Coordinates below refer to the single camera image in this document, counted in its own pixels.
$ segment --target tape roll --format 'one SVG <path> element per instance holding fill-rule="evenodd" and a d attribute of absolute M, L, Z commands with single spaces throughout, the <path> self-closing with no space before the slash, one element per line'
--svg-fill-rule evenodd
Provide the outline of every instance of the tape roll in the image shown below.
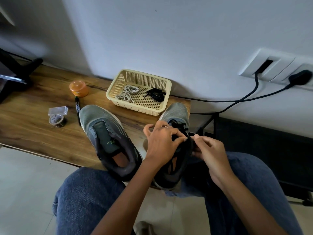
<path fill-rule="evenodd" d="M 53 126 L 61 128 L 65 126 L 66 119 L 63 115 L 51 115 L 49 119 L 49 123 L 52 124 Z"/>

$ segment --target black plug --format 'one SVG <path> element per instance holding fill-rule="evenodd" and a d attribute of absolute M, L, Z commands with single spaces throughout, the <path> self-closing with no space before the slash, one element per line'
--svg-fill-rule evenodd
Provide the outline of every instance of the black plug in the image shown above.
<path fill-rule="evenodd" d="M 307 84 L 312 78 L 312 72 L 309 70 L 303 70 L 297 74 L 293 74 L 288 77 L 289 85 L 285 88 L 291 88 L 295 85 L 302 86 Z"/>

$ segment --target plastic basket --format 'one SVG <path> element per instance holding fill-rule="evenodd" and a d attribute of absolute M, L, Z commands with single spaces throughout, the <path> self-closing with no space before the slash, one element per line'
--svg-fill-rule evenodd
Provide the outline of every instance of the plastic basket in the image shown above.
<path fill-rule="evenodd" d="M 138 93 L 131 95 L 134 103 L 115 99 L 115 96 L 120 94 L 126 85 L 133 85 L 139 88 Z M 111 83 L 106 92 L 106 97 L 117 106 L 158 116 L 166 108 L 171 87 L 172 83 L 168 79 L 147 73 L 123 69 Z M 166 92 L 163 102 L 157 102 L 149 95 L 145 97 L 147 91 L 152 88 L 158 88 Z"/>

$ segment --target jeans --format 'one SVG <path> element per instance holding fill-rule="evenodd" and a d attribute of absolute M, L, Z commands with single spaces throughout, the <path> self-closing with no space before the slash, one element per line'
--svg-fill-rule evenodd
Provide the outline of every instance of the jeans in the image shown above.
<path fill-rule="evenodd" d="M 288 201 L 272 171 L 260 159 L 244 153 L 227 153 L 230 166 L 241 182 L 290 235 L 303 234 Z M 203 163 L 195 175 L 185 173 L 180 192 L 169 196 L 202 196 L 208 212 L 210 230 L 216 234 L 248 234 L 223 192 L 211 180 Z M 57 234 L 89 235 L 122 193 L 125 185 L 107 171 L 82 167 L 65 179 L 56 193 L 53 213 Z"/>

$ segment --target white shoelace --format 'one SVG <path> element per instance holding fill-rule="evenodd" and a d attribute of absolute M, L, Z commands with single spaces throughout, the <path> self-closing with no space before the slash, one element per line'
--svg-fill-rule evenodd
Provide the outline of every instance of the white shoelace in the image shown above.
<path fill-rule="evenodd" d="M 124 87 L 124 90 L 119 95 L 115 96 L 115 99 L 134 103 L 133 99 L 131 98 L 131 94 L 136 94 L 137 92 L 139 92 L 138 87 L 127 85 Z"/>

